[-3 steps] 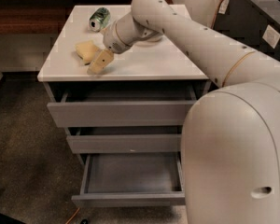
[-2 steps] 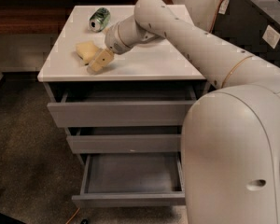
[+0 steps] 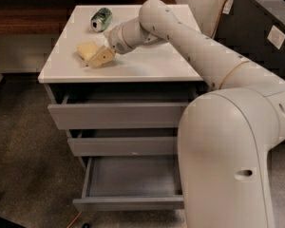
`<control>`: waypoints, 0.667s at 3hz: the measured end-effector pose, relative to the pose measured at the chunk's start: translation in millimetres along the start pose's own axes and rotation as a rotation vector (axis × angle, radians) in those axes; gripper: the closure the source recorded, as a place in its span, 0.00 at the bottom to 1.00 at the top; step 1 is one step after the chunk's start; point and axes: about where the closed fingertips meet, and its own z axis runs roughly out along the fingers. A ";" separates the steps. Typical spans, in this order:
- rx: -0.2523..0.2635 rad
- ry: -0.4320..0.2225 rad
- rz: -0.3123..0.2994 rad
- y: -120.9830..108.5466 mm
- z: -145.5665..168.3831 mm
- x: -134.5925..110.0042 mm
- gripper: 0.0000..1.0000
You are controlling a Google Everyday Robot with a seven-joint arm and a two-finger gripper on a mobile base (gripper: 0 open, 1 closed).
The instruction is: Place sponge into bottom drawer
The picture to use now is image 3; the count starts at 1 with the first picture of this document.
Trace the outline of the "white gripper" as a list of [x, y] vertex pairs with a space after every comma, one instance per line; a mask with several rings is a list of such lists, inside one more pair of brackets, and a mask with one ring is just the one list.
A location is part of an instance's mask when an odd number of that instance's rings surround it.
[[100, 47], [96, 51], [87, 63], [89, 67], [99, 67], [113, 61], [115, 52], [118, 54], [126, 54], [128, 52], [128, 46], [122, 35], [122, 28], [122, 26], [116, 26], [104, 34], [108, 47]]

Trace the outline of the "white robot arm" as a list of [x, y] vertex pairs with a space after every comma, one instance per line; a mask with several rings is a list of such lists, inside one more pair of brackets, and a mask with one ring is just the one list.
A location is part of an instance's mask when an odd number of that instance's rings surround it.
[[116, 54], [164, 40], [211, 89], [180, 118], [187, 227], [275, 228], [267, 157], [285, 140], [285, 81], [186, 26], [160, 0], [105, 36]]

